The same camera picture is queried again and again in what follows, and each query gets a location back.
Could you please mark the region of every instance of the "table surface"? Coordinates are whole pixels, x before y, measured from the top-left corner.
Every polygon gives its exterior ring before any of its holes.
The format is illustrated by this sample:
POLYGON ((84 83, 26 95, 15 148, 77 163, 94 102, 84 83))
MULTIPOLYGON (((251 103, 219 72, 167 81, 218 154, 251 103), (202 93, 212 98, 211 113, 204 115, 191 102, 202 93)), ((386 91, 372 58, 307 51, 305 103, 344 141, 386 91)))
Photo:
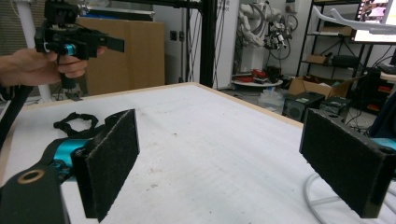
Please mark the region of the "table surface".
MULTIPOLYGON (((77 112, 103 123, 131 108, 140 154, 102 223, 318 223, 303 195, 314 173, 299 153, 303 125, 196 83, 26 106, 2 151, 2 185, 65 137, 53 122, 77 112)), ((314 198, 332 193, 316 185, 314 198)), ((72 223, 97 223, 85 218, 75 182, 62 191, 72 223)), ((396 219, 385 207, 380 218, 361 220, 343 202, 320 211, 331 223, 396 219)))

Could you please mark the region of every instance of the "floor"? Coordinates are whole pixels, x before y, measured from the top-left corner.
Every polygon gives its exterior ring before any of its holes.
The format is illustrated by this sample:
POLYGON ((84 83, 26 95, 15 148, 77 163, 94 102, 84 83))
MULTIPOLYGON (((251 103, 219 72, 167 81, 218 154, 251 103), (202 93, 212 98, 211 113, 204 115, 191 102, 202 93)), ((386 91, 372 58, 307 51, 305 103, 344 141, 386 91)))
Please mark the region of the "floor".
MULTIPOLYGON (((232 89, 220 90, 226 94, 229 94, 238 99, 244 100, 254 105, 261 106, 263 108, 269 109, 277 114, 282 114, 284 97, 288 95, 288 91, 275 88, 274 90, 267 90, 265 88, 258 87, 246 87, 246 86, 233 86, 232 89), (272 92, 276 96, 276 104, 265 104, 261 101, 262 97, 268 96, 266 94, 272 92)), ((365 133, 366 130, 373 124, 376 115, 366 113, 364 111, 359 111, 353 107, 349 108, 348 115, 346 117, 346 123, 356 131, 360 133, 365 133)))

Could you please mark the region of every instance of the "monitor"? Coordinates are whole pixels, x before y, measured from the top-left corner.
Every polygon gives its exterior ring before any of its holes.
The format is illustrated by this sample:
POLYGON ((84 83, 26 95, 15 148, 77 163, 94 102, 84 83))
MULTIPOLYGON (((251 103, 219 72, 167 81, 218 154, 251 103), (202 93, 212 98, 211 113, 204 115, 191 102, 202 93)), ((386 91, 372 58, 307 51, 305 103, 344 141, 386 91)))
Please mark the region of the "monitor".
MULTIPOLYGON (((361 0, 355 21, 396 25, 396 3, 393 0, 361 0)), ((372 35, 369 31, 353 30, 351 41, 367 44, 396 44, 396 35, 372 35)))

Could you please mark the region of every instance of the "black metal frame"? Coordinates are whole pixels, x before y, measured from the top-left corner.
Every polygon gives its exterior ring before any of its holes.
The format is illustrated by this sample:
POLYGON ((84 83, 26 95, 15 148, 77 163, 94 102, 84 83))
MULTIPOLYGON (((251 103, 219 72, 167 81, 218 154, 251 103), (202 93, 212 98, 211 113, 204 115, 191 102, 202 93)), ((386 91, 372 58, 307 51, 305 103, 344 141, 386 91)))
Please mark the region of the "black metal frame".
POLYGON ((202 14, 202 35, 201 35, 201 63, 200 63, 200 84, 213 87, 214 61, 216 55, 216 10, 218 0, 202 0, 201 2, 180 1, 180 0, 117 0, 120 2, 151 4, 165 7, 185 7, 198 9, 202 14))

